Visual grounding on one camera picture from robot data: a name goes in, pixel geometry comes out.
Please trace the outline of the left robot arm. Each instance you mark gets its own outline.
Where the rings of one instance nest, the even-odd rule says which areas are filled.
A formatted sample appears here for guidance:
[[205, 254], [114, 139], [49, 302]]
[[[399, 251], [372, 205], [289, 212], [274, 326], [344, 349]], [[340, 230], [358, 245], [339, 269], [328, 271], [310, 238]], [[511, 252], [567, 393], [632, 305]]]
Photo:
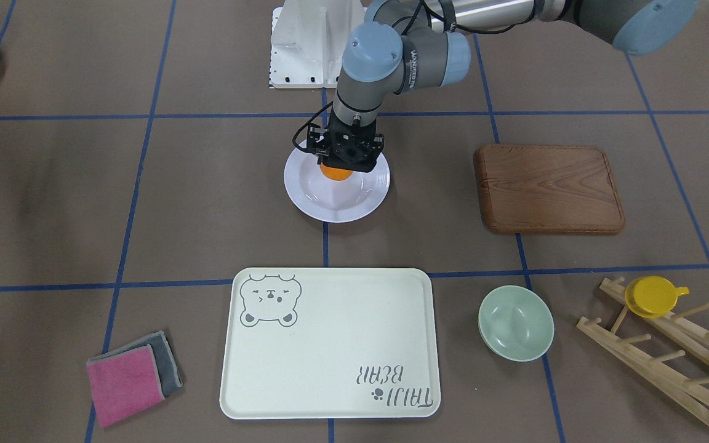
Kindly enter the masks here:
[[531, 22], [568, 22], [616, 50], [643, 55], [686, 27], [697, 1], [373, 1], [342, 52], [324, 127], [301, 126], [298, 151], [333, 169], [369, 173], [385, 148], [377, 115], [385, 96], [445, 87], [467, 76], [468, 34]]

